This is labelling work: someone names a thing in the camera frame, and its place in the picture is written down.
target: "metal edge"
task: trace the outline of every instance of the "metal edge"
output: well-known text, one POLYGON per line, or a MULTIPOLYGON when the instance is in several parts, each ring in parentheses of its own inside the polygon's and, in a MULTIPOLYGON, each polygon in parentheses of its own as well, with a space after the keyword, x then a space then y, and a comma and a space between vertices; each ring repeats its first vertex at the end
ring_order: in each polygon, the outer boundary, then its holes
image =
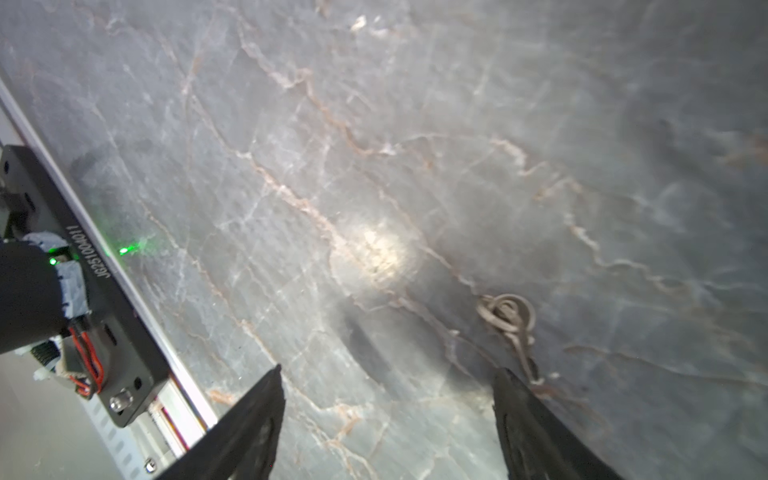
POLYGON ((203 391, 194 381, 189 370, 181 361, 176 349, 165 335, 165 332, 162 330, 162 327, 152 313, 152 310, 144 302, 138 288, 126 274, 122 265, 116 261, 116 258, 118 257, 117 253, 109 247, 106 239, 101 235, 101 231, 96 227, 95 222, 88 214, 77 193, 70 185, 65 173, 56 164, 53 155, 45 146, 42 137, 32 126, 30 120, 27 119, 21 105, 18 104, 11 93, 5 73, 1 71, 0 103, 5 107, 5 111, 8 113, 11 122, 14 124, 18 134, 22 137, 22 140, 24 140, 26 145, 37 154, 38 159, 41 161, 48 174, 51 175, 51 179, 56 184, 56 187, 58 187, 61 195, 68 202, 74 215, 80 220, 81 226, 86 229, 88 236, 96 243, 95 246, 104 254, 103 259, 105 263, 107 263, 110 271, 114 274, 115 279, 123 288, 123 291, 143 320, 144 325, 147 327, 147 330, 149 330, 152 338, 154 338, 154 341, 157 342, 160 347, 161 352, 168 361, 171 372, 173 372, 176 377, 179 387, 184 391, 184 394, 189 399, 193 409, 210 429, 218 422, 218 415, 216 415, 214 409, 205 398, 203 391))

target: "gray marble countertop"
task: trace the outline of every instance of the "gray marble countertop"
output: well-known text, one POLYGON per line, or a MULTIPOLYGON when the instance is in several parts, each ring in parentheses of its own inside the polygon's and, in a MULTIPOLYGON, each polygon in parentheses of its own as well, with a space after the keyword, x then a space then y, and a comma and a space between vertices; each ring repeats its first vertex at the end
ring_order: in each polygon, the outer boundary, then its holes
POLYGON ((768 472, 768 6, 8 0, 0 66, 274 478, 503 478, 475 313, 627 478, 768 472))

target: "silver screw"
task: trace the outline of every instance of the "silver screw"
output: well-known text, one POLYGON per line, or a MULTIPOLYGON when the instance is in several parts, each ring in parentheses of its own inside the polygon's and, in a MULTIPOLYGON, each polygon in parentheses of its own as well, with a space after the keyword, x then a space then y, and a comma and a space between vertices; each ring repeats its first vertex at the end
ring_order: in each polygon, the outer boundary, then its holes
POLYGON ((157 463, 152 458, 147 458, 147 461, 144 463, 144 470, 147 471, 147 473, 155 473, 157 471, 157 463))
POLYGON ((120 413, 134 402, 134 396, 126 389, 122 389, 120 393, 109 399, 109 408, 112 412, 120 413))

